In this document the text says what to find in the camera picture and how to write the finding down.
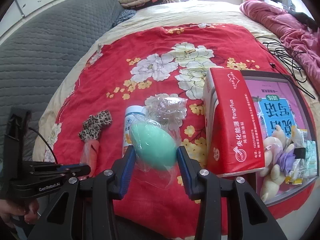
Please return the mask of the left hand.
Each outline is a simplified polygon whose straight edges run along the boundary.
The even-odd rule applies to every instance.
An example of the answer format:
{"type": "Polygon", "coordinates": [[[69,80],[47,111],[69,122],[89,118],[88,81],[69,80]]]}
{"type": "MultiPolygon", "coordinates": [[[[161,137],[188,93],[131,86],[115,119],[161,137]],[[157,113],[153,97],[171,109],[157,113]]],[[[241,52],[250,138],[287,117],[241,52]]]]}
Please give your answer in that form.
{"type": "Polygon", "coordinates": [[[10,200],[1,199],[1,218],[10,228],[14,227],[11,221],[12,216],[23,216],[27,224],[35,224],[39,207],[39,202],[36,199],[22,206],[10,200]]]}

